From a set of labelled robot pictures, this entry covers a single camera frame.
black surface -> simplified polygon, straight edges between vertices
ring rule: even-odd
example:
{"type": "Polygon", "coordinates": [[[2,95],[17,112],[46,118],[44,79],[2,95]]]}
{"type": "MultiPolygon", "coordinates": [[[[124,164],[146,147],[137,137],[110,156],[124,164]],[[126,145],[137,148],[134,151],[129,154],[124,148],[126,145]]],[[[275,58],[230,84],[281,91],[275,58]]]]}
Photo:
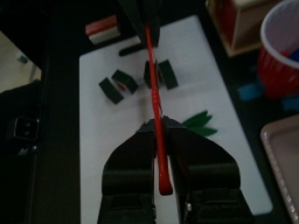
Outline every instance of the black surface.
{"type": "MultiPolygon", "coordinates": [[[[164,24],[189,15],[193,10],[200,13],[200,21],[218,63],[218,70],[273,203],[273,211],[271,214],[259,215],[256,223],[291,223],[260,143],[259,131],[264,124],[295,112],[285,113],[280,102],[265,97],[248,102],[238,100],[237,87],[256,78],[249,68],[256,64],[257,52],[234,59],[226,58],[204,10],[204,1],[189,3],[182,0],[164,0],[164,3],[161,16],[164,24]]],[[[60,1],[54,8],[48,59],[42,72],[44,125],[41,150],[36,160],[30,223],[80,223],[78,58],[82,53],[104,45],[89,43],[84,34],[85,24],[104,18],[112,12],[113,7],[109,1],[100,3],[60,1]]]]}

